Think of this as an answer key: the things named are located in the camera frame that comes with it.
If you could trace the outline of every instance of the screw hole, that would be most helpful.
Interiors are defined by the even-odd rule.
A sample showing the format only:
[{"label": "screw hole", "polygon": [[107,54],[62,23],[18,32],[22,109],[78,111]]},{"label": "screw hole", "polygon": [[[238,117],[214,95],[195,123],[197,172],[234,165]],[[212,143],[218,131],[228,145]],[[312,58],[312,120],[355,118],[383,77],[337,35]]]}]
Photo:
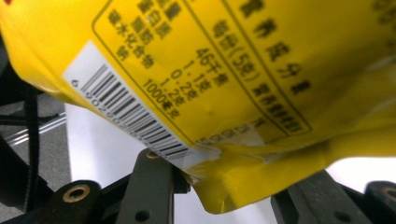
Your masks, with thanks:
[{"label": "screw hole", "polygon": [[149,212],[148,211],[140,211],[137,212],[134,216],[134,219],[138,222],[145,222],[149,220]]},{"label": "screw hole", "polygon": [[350,216],[347,213],[345,213],[345,212],[335,211],[334,212],[334,216],[338,220],[343,221],[343,222],[350,222],[351,221]]},{"label": "screw hole", "polygon": [[70,198],[77,198],[77,197],[81,196],[83,193],[84,193],[83,189],[76,189],[76,190],[73,190],[69,195],[70,195]]},{"label": "screw hole", "polygon": [[88,185],[77,185],[69,189],[64,194],[64,202],[66,203],[76,203],[83,200],[90,194],[90,187]]}]

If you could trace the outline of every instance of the black metal bracket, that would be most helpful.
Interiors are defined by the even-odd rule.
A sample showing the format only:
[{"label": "black metal bracket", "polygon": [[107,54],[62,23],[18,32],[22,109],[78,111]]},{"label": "black metal bracket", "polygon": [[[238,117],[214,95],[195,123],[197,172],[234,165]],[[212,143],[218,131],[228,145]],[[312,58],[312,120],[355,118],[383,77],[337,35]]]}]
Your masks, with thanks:
[{"label": "black metal bracket", "polygon": [[372,182],[363,194],[336,183],[325,171],[271,198],[279,224],[396,223],[396,185]]},{"label": "black metal bracket", "polygon": [[176,167],[145,149],[131,175],[104,189],[93,181],[75,181],[56,191],[44,207],[4,224],[170,224],[174,194],[189,191]]}]

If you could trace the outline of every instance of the metal bolt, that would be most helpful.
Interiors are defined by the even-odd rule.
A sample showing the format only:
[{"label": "metal bolt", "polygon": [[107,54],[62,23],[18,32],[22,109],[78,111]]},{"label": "metal bolt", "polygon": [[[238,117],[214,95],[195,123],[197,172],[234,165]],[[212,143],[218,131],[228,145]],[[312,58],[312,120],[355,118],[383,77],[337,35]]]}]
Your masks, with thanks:
[{"label": "metal bolt", "polygon": [[159,155],[157,155],[155,152],[153,152],[153,151],[149,151],[148,152],[148,154],[146,154],[147,155],[147,157],[149,158],[149,159],[157,159],[157,158],[160,158],[160,156]]},{"label": "metal bolt", "polygon": [[66,203],[76,203],[83,200],[90,194],[90,187],[88,185],[76,185],[69,189],[64,194],[64,202]]}]

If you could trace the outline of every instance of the plastic packaging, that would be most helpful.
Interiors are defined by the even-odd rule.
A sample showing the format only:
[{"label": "plastic packaging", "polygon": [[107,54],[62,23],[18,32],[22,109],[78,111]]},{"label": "plastic packaging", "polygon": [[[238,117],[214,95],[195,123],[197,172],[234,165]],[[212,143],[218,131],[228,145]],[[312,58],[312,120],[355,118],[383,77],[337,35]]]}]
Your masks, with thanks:
[{"label": "plastic packaging", "polygon": [[139,138],[224,213],[340,158],[395,155],[395,8],[15,0],[0,27],[24,80]]}]

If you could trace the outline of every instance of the white label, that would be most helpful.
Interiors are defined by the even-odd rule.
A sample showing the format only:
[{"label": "white label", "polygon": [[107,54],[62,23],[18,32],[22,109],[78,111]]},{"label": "white label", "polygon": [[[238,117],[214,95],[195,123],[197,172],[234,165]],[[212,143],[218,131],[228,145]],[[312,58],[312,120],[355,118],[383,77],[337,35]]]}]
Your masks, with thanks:
[{"label": "white label", "polygon": [[108,120],[174,165],[208,160],[207,153],[187,147],[145,106],[91,41],[64,78]]}]

